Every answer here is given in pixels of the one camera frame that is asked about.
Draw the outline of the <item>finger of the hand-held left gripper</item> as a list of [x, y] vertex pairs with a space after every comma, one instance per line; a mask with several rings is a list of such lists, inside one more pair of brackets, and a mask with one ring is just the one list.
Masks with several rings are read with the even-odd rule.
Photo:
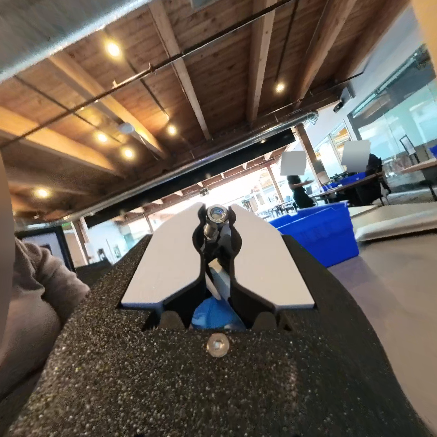
[[214, 259], [205, 267], [207, 289], [217, 300], [229, 301], [231, 280], [226, 269], [218, 259]]

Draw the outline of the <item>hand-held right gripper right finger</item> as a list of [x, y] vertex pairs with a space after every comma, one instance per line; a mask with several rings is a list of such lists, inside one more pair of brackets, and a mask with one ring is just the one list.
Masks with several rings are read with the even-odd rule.
[[233, 261], [237, 286], [274, 309], [312, 309], [314, 299], [281, 233], [236, 204], [232, 230], [241, 239]]

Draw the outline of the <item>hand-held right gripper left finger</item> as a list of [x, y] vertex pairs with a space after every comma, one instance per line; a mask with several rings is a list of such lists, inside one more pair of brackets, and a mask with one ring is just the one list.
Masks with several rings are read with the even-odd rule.
[[194, 203], [152, 235], [121, 298], [123, 308], [163, 308], [205, 279], [197, 232], [203, 235], [205, 205]]

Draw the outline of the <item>blue plastic bin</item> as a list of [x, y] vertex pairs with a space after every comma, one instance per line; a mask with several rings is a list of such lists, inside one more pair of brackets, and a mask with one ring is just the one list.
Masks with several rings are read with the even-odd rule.
[[282, 235], [292, 236], [326, 268], [359, 255], [346, 201], [300, 209], [269, 223]]

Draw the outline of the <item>person's left forearm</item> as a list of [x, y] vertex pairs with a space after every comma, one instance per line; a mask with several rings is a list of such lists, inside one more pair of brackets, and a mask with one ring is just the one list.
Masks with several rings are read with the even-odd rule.
[[1, 399], [39, 373], [90, 287], [47, 248], [15, 237], [8, 316], [0, 350]]

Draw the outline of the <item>wooden work table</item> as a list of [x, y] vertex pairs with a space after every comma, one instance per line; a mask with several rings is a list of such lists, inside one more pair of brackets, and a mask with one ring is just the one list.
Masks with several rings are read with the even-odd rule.
[[369, 176], [367, 176], [367, 177], [365, 177], [363, 179], [356, 180], [356, 181], [354, 181], [354, 182], [352, 182], [350, 184], [347, 184], [347, 185], [340, 185], [340, 186], [338, 186], [336, 188], [331, 188], [331, 189], [329, 189], [327, 191], [322, 191], [320, 193], [311, 194], [311, 195], [309, 195], [309, 198], [311, 198], [311, 199], [319, 199], [319, 198], [321, 198], [321, 199], [323, 199], [325, 201], [325, 203], [328, 203], [327, 199], [328, 199], [329, 196], [337, 194], [337, 193], [344, 192], [346, 190], [356, 189], [357, 187], [360, 187], [362, 185], [367, 185], [367, 184], [371, 183], [372, 181], [379, 179], [383, 175], [384, 175], [383, 172], [378, 172], [378, 173], [369, 175]]

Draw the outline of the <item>grey metal clamp lever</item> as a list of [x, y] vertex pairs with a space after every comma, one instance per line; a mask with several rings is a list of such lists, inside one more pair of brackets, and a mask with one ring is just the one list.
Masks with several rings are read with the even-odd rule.
[[359, 243], [436, 231], [437, 205], [385, 205], [354, 216], [351, 221]]

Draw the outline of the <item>black framed floor sign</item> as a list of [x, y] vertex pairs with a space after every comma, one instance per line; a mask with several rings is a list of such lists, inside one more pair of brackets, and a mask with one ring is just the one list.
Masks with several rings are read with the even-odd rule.
[[412, 144], [411, 140], [409, 139], [409, 137], [407, 135], [404, 135], [403, 137], [400, 138], [399, 141], [403, 146], [404, 150], [407, 152], [407, 155], [410, 157], [413, 165], [418, 164], [420, 161], [416, 149]]

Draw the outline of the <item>wooden side table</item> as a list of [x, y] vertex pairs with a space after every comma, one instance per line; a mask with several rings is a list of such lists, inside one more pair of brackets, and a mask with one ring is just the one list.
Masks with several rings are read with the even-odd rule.
[[435, 193], [434, 188], [433, 188], [433, 186], [434, 186], [433, 182], [431, 179], [427, 178], [425, 173], [424, 173], [425, 170], [429, 170], [429, 169], [434, 168], [436, 166], [437, 166], [437, 159], [436, 159], [436, 157], [434, 157], [434, 158], [431, 158], [427, 161], [420, 162], [418, 164], [406, 167], [406, 168], [400, 170], [399, 173], [400, 174], [409, 174], [409, 173], [415, 173], [415, 172], [422, 172], [425, 185], [428, 187], [428, 189], [432, 195], [433, 200], [436, 202], [437, 196], [436, 196], [436, 193]]

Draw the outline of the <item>black ceiling pipe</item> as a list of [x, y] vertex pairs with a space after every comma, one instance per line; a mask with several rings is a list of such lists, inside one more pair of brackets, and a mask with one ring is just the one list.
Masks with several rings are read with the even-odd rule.
[[117, 86], [113, 87], [112, 89], [106, 90], [106, 91], [92, 97], [91, 99], [83, 102], [81, 105], [77, 105], [77, 106], [74, 106], [72, 108], [68, 108], [62, 114], [59, 114], [58, 116], [47, 120], [45, 123], [37, 125], [35, 128], [32, 128], [21, 135], [16, 135], [14, 138], [8, 140], [5, 143], [1, 143], [1, 148], [5, 148], [5, 147], [8, 147], [16, 142], [23, 141], [23, 140], [27, 139], [29, 136], [36, 134], [45, 128], [48, 128], [51, 124], [59, 122], [66, 117], [77, 116], [78, 118], [81, 118], [81, 116], [79, 116], [79, 112], [83, 111], [86, 107], [91, 106], [91, 105], [95, 105], [98, 103], [99, 104], [103, 103], [104, 100], [107, 99], [109, 96], [112, 96], [113, 94], [115, 94], [118, 91], [120, 91], [121, 89], [133, 84], [134, 82], [136, 82], [138, 80], [143, 80], [144, 78], [146, 78], [147, 76], [149, 76], [151, 74], [155, 75], [159, 70], [173, 65], [175, 62], [177, 62], [179, 60], [183, 60], [187, 56], [191, 56], [195, 52], [209, 46], [212, 43], [217, 42], [221, 38], [235, 32], [235, 31], [240, 30], [241, 28], [243, 28], [246, 25], [254, 23], [256, 20], [263, 18], [267, 14], [270, 14], [271, 12], [276, 11], [276, 9], [281, 8], [282, 6], [284, 6], [288, 3], [291, 3], [291, 2], [292, 1], [290, 1], [290, 0], [277, 1], [275, 4], [273, 4], [267, 8], [264, 8], [264, 9], [260, 10], [259, 12], [252, 14], [252, 15], [248, 16], [247, 18], [240, 20], [231, 26], [228, 26], [227, 28], [213, 34], [212, 36], [188, 47], [187, 49], [183, 50], [182, 52], [178, 52], [178, 53], [174, 54], [173, 56], [167, 58], [166, 60], [162, 61], [161, 63], [158, 63], [156, 65], [149, 64], [148, 69], [140, 71], [139, 73], [124, 80], [123, 82], [121, 82]]

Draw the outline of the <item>group of ceiling spotlights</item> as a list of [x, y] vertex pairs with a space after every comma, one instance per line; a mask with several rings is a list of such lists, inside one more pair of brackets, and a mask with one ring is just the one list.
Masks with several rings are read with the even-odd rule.
[[[185, 163], [208, 156], [225, 148], [235, 134], [219, 130], [237, 127], [241, 121], [254, 122], [263, 107], [263, 94], [269, 85], [275, 90], [270, 100], [279, 101], [287, 90], [286, 80], [276, 81], [268, 75], [264, 58], [268, 50], [260, 47], [255, 60], [249, 58], [248, 44], [243, 53], [231, 57], [231, 49], [221, 43], [175, 62], [156, 75], [121, 89], [103, 103], [86, 107], [77, 116], [69, 116], [51, 124], [58, 134], [88, 148], [102, 152], [115, 161], [122, 176], [88, 169], [84, 164], [71, 164], [72, 170], [46, 170], [54, 180], [54, 188], [65, 197], [79, 198], [79, 204], [96, 203], [140, 182], [160, 176]], [[38, 125], [81, 105], [92, 97], [117, 86], [124, 79], [148, 66], [140, 61], [139, 44], [122, 49], [113, 35], [82, 41], [75, 47], [56, 53], [30, 73], [22, 74], [23, 82], [36, 103], [27, 107]], [[136, 130], [124, 135], [117, 129], [124, 122]]]

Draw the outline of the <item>brown wooden post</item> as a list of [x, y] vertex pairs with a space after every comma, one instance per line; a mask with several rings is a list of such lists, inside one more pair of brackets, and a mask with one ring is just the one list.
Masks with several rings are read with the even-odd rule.
[[324, 172], [324, 166], [319, 159], [317, 159], [313, 146], [309, 140], [307, 132], [303, 123], [298, 123], [295, 126], [296, 135], [306, 153], [307, 160], [309, 161], [310, 168], [313, 172], [315, 179], [320, 183], [320, 175]]

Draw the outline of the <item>large silver duct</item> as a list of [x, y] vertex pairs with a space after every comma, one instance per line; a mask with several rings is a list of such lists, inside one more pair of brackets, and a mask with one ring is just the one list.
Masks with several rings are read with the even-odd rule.
[[148, 0], [2, 0], [0, 82], [147, 3]]

